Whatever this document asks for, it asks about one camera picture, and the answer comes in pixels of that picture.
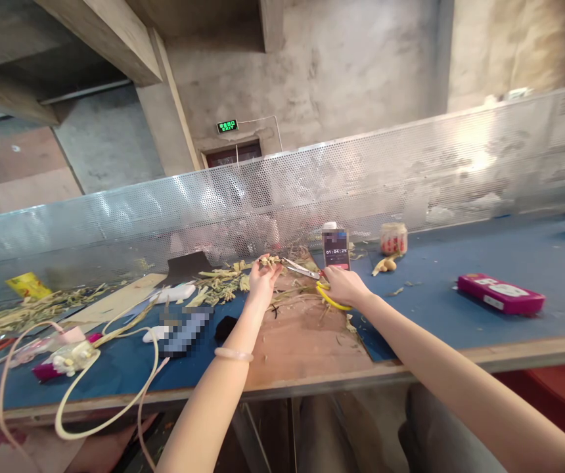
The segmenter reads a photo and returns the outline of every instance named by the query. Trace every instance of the phone screen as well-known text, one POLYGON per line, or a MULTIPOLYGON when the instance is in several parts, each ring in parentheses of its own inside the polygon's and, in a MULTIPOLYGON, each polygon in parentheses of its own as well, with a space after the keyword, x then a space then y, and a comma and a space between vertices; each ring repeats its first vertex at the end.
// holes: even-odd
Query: phone screen
POLYGON ((322 233, 324 244, 324 261, 326 266, 339 266, 350 269, 348 256, 348 234, 342 230, 322 233))

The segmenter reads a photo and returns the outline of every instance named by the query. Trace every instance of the yellow package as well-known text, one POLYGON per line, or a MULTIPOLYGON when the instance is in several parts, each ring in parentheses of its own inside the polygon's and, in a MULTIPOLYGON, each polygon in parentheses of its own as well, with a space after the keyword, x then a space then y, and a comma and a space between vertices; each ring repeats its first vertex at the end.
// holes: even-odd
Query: yellow package
POLYGON ((53 291, 44 286, 35 273, 26 273, 15 278, 7 279, 7 284, 18 293, 21 298, 31 297, 36 300, 52 294, 53 291))

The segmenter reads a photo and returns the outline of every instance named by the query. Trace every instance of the scissors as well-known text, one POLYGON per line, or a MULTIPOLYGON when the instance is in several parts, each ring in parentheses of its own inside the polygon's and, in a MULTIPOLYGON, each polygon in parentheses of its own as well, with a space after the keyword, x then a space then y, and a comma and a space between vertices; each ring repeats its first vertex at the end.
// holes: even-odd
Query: scissors
POLYGON ((330 285, 328 283, 323 283, 322 281, 320 281, 320 278, 322 277, 320 273, 316 273, 315 271, 311 271, 310 269, 306 269, 304 266, 300 266, 297 263, 294 263, 293 261, 291 261, 291 259, 287 259, 287 258, 281 258, 282 261, 284 261, 284 263, 282 264, 283 266, 285 266, 287 269, 290 269, 291 271, 295 271, 301 275, 310 277, 311 279, 315 279, 315 284, 317 285, 316 289, 317 291, 320 293, 320 295, 333 307, 339 309, 339 310, 343 310, 343 311, 349 311, 352 310, 352 307, 348 306, 348 305, 342 305, 342 304, 338 304, 337 302, 335 302, 333 299, 331 299, 329 296, 327 296, 327 293, 324 292, 324 290, 329 290, 330 289, 330 285))

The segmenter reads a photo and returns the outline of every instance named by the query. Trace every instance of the cutting board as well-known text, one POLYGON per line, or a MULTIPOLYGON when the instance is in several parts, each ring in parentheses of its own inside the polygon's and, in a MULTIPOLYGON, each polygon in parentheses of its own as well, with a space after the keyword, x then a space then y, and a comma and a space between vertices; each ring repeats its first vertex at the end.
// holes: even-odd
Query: cutting board
POLYGON ((78 325, 83 333, 88 333, 115 317, 125 315, 145 300, 154 290, 154 286, 165 278, 166 275, 148 274, 77 312, 66 320, 66 325, 78 325))

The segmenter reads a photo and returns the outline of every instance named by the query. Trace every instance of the metal mesh screen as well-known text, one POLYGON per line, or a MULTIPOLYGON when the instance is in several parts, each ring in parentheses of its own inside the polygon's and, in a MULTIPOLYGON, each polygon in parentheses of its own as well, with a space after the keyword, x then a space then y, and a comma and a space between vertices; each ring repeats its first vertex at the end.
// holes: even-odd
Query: metal mesh screen
POLYGON ((565 89, 0 215, 5 280, 54 288, 213 264, 311 242, 324 221, 351 239, 565 204, 565 89))

